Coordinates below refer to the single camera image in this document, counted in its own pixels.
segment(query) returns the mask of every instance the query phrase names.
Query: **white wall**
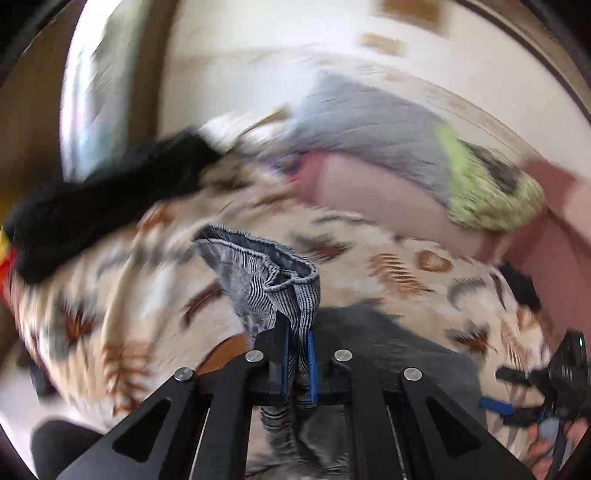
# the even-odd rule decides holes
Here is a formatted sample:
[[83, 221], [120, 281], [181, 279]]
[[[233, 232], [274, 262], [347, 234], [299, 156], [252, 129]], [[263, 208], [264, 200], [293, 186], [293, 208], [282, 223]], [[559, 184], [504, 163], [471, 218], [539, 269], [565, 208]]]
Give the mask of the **white wall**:
[[[174, 115], [167, 102], [174, 103], [175, 96], [185, 95], [184, 109], [193, 103], [198, 108], [199, 99], [207, 96], [205, 89], [189, 92], [181, 87], [189, 88], [181, 78], [195, 72], [191, 64], [202, 63], [204, 57], [307, 47], [377, 61], [450, 90], [494, 116], [547, 160], [591, 179], [591, 127], [554, 77], [517, 42], [453, 2], [447, 9], [446, 37], [441, 37], [373, 16], [376, 1], [181, 0], [167, 53], [164, 115]], [[405, 56], [358, 47], [362, 33], [405, 42]], [[288, 70], [285, 73], [282, 88], [301, 87], [290, 87]], [[240, 78], [233, 82], [239, 86]]]

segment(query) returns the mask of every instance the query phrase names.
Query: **pink cloth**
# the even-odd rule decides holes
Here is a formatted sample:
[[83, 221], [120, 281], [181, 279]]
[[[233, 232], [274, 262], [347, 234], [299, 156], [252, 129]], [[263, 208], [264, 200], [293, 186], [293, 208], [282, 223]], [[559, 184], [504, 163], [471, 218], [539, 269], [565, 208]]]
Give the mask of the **pink cloth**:
[[532, 276], [554, 342], [567, 328], [591, 341], [591, 184], [544, 160], [524, 170], [543, 186], [549, 210], [515, 237], [506, 258]]
[[458, 256], [491, 261], [499, 255], [498, 237], [456, 225], [421, 187], [385, 168], [324, 151], [310, 152], [301, 162], [298, 192], [308, 203], [359, 213], [397, 235], [438, 242]]

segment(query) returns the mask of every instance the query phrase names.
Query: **black cable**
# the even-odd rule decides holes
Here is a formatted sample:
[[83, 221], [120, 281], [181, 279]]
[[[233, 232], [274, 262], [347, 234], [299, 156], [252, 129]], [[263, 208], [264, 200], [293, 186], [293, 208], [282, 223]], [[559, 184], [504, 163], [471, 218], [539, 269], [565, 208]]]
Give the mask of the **black cable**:
[[554, 452], [552, 454], [552, 464], [550, 465], [550, 469], [548, 470], [548, 475], [546, 475], [545, 480], [554, 480], [560, 471], [560, 467], [562, 466], [567, 444], [566, 434], [564, 433], [565, 426], [566, 422], [561, 419], [558, 423], [558, 433], [556, 434], [556, 443], [554, 444]]

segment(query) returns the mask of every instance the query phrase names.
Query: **gray fabric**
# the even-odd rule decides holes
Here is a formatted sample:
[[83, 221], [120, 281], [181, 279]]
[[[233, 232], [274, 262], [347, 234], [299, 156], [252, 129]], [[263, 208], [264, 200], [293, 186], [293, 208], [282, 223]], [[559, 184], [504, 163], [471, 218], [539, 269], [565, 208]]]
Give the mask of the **gray fabric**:
[[320, 303], [316, 266], [289, 247], [223, 225], [203, 227], [195, 234], [193, 247], [216, 272], [251, 336], [273, 328], [277, 311], [289, 319], [290, 395], [282, 407], [261, 407], [261, 420], [278, 460], [300, 458], [294, 415], [311, 404], [307, 334]]
[[443, 120], [420, 105], [335, 73], [320, 73], [287, 128], [283, 148], [340, 151], [393, 170], [449, 204], [446, 153], [436, 136]]
[[275, 242], [207, 225], [198, 231], [193, 246], [216, 271], [248, 333], [256, 335], [272, 328], [276, 310], [290, 320], [293, 384], [289, 400], [280, 408], [261, 407], [272, 455], [250, 461], [248, 477], [348, 478], [343, 407], [315, 408], [310, 404], [306, 340], [312, 321], [339, 338], [344, 348], [367, 357], [377, 367], [421, 369], [485, 426], [478, 406], [478, 370], [470, 355], [420, 338], [367, 304], [318, 309], [318, 270], [309, 260]]

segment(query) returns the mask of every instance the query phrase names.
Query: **green cloth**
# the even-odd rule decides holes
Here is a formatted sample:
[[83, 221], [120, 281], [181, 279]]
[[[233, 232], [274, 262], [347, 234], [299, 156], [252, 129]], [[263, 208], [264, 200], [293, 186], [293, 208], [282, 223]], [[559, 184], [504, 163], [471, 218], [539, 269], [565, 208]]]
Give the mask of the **green cloth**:
[[544, 205], [544, 190], [497, 150], [459, 140], [438, 125], [450, 170], [449, 218], [466, 228], [508, 232], [531, 222]]

